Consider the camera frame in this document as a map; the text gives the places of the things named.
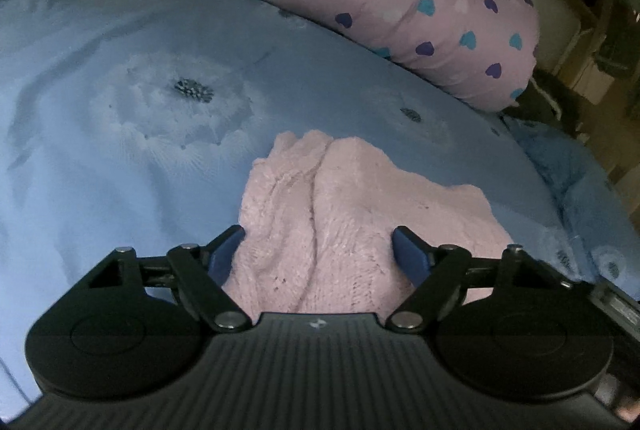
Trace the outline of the pink knit cardigan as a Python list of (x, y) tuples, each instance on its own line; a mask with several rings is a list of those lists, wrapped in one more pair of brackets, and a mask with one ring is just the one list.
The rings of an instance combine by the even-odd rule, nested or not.
[(360, 138), (283, 132), (254, 161), (245, 231), (224, 291), (250, 316), (374, 312), (385, 319), (413, 291), (392, 233), (404, 225), (432, 246), (497, 258), (510, 236), (484, 193), (443, 187), (396, 167)]

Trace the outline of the blue dandelion pillow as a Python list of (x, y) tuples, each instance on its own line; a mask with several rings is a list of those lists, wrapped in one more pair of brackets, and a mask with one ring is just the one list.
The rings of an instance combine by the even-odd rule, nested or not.
[(548, 187), (561, 222), (541, 235), (541, 259), (574, 281), (605, 279), (639, 298), (639, 235), (589, 150), (536, 121), (503, 124)]

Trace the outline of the blue dandelion bed sheet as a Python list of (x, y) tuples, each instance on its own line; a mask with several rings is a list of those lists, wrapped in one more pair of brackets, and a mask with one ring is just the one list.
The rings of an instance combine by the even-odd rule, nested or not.
[(472, 184), (566, 274), (577, 242), (503, 122), (259, 0), (1, 0), (1, 416), (37, 400), (32, 323), (118, 246), (161, 255), (238, 220), (284, 131), (358, 137)]

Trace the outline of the black white-trimmed garment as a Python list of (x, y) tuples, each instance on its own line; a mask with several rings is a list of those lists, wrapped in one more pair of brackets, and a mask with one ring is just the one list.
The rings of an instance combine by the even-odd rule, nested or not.
[(547, 72), (535, 70), (516, 103), (525, 119), (540, 121), (565, 133), (574, 133), (579, 124), (576, 94)]

